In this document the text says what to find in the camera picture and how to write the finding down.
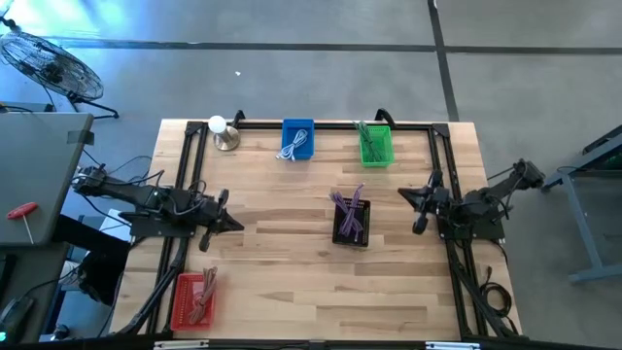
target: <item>desk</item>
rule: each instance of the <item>desk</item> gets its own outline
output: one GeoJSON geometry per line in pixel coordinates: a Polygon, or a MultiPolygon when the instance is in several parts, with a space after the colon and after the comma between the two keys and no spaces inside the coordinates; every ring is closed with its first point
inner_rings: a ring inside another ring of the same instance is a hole
{"type": "MultiPolygon", "coordinates": [[[[152,173],[165,170],[162,185],[175,182],[186,124],[162,121],[152,162],[152,173]]],[[[463,193],[485,186],[474,125],[449,125],[463,193]]],[[[361,166],[355,131],[316,130],[315,155],[295,163],[275,158],[280,130],[240,132],[240,146],[230,153],[218,151],[208,137],[201,179],[210,194],[229,189],[228,212],[246,228],[213,237],[207,253],[198,250],[201,230],[190,242],[186,272],[219,267],[216,318],[208,332],[176,337],[459,339],[446,250],[435,222],[430,220],[423,235],[413,234],[415,214],[397,193],[398,187],[428,181],[432,161],[425,133],[393,131],[396,162],[369,169],[361,166]],[[362,198],[371,201],[364,250],[331,242],[334,204],[328,194],[349,196],[358,183],[365,183],[362,198]]],[[[112,331],[126,325],[151,292],[161,246],[162,239],[149,238],[129,253],[112,331]]],[[[474,242],[473,252],[480,280],[490,265],[493,280],[511,292],[499,248],[474,242]]],[[[159,330],[168,300],[162,299],[159,330]]],[[[470,300],[466,309],[475,330],[470,300]]],[[[510,317],[520,327],[516,308],[510,317]]]]}

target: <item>plastic basket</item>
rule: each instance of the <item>plastic basket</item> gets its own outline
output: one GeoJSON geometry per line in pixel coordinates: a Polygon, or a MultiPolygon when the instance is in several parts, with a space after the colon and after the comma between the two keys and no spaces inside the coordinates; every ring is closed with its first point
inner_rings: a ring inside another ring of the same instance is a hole
{"type": "Polygon", "coordinates": [[[382,161],[372,161],[367,147],[363,145],[363,138],[359,136],[359,146],[361,149],[361,163],[364,167],[387,167],[395,161],[393,152],[393,139],[391,138],[391,128],[388,126],[368,126],[369,134],[374,146],[382,156],[382,161]]]}
{"type": "MultiPolygon", "coordinates": [[[[352,198],[343,198],[346,205],[350,206],[352,198]]],[[[362,236],[356,238],[356,235],[351,232],[349,235],[343,235],[339,233],[341,222],[346,218],[346,213],[341,210],[337,205],[334,206],[334,220],[332,222],[332,243],[344,244],[355,247],[367,247],[369,245],[369,213],[371,212],[371,202],[369,200],[359,199],[357,208],[354,211],[355,219],[359,220],[363,225],[362,236]]]]}
{"type": "Polygon", "coordinates": [[[307,130],[307,141],[294,149],[296,160],[310,159],[314,152],[314,123],[313,120],[283,120],[281,148],[292,144],[295,134],[300,130],[307,130]]]}
{"type": "Polygon", "coordinates": [[[216,290],[207,299],[205,315],[195,325],[190,324],[190,313],[194,305],[201,299],[203,291],[202,273],[182,273],[177,277],[177,288],[173,301],[173,315],[171,316],[171,330],[173,331],[200,331],[208,330],[214,323],[214,306],[216,304],[216,290]]]}

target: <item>cable bundle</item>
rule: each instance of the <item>cable bundle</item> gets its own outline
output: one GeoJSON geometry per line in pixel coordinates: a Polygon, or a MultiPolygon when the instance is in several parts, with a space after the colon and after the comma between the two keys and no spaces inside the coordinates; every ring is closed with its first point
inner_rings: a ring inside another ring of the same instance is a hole
{"type": "Polygon", "coordinates": [[[369,154],[369,161],[383,161],[382,154],[378,151],[378,148],[373,142],[371,138],[371,133],[369,132],[369,128],[365,122],[353,122],[355,128],[359,132],[361,136],[361,140],[363,141],[361,146],[364,147],[369,154]]]}
{"type": "Polygon", "coordinates": [[[278,155],[276,155],[277,159],[291,159],[295,161],[294,150],[300,147],[303,143],[307,142],[307,130],[300,129],[294,137],[294,141],[283,148],[278,155]]]}
{"type": "Polygon", "coordinates": [[[216,266],[207,269],[203,268],[203,295],[194,309],[190,312],[190,324],[196,325],[205,316],[205,304],[216,289],[216,266]]]}
{"type": "Polygon", "coordinates": [[[330,194],[330,199],[337,205],[341,210],[346,214],[345,219],[341,222],[341,226],[339,227],[339,233],[345,235],[346,237],[350,235],[352,229],[356,232],[354,237],[354,241],[359,240],[359,233],[363,231],[363,225],[354,217],[354,212],[359,205],[359,198],[361,197],[361,190],[363,188],[363,184],[360,184],[357,187],[357,190],[354,192],[352,196],[352,201],[350,205],[347,205],[345,200],[343,199],[343,195],[341,192],[333,192],[330,194]]]}

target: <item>red basket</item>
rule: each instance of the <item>red basket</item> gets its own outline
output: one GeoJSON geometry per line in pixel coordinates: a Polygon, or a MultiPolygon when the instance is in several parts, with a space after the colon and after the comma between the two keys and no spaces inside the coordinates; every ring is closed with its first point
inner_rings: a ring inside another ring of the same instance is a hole
{"type": "Polygon", "coordinates": [[[175,289],[175,301],[173,302],[173,315],[171,317],[171,330],[173,331],[200,331],[208,330],[214,322],[214,306],[216,301],[216,289],[207,300],[205,315],[196,324],[190,324],[190,313],[198,304],[203,293],[203,274],[182,273],[177,277],[175,289]]]}

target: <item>gray metal stand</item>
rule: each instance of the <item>gray metal stand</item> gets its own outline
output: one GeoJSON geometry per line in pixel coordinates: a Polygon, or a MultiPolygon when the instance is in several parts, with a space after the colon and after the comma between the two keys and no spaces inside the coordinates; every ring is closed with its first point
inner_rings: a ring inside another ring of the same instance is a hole
{"type": "Polygon", "coordinates": [[[569,276],[571,282],[590,281],[622,275],[622,264],[603,265],[592,230],[590,229],[586,219],[587,213],[581,207],[581,202],[579,201],[576,188],[573,184],[574,177],[576,176],[600,177],[611,175],[610,171],[590,170],[585,172],[586,169],[593,168],[595,165],[607,160],[622,149],[622,133],[614,136],[610,134],[608,135],[611,137],[607,138],[600,146],[581,156],[576,162],[568,166],[568,168],[560,169],[555,174],[548,177],[544,181],[544,186],[542,186],[541,189],[544,193],[546,193],[555,185],[562,184],[564,186],[564,189],[568,195],[570,209],[572,210],[574,219],[578,224],[581,239],[583,240],[583,244],[587,250],[590,263],[592,264],[591,268],[571,274],[569,276]]]}

